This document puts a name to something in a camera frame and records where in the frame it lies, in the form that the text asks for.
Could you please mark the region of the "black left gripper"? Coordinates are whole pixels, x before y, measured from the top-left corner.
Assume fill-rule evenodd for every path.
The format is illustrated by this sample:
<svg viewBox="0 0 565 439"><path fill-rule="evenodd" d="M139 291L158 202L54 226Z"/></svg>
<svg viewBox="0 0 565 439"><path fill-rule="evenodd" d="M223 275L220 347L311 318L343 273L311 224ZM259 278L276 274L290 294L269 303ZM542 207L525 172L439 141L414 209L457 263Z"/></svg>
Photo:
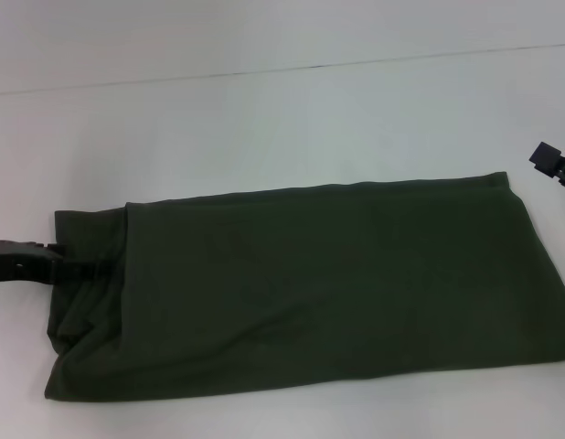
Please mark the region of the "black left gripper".
<svg viewBox="0 0 565 439"><path fill-rule="evenodd" d="M67 284L95 281L110 275L106 261L64 260L66 246L56 243L0 241L0 283L26 281Z"/></svg>

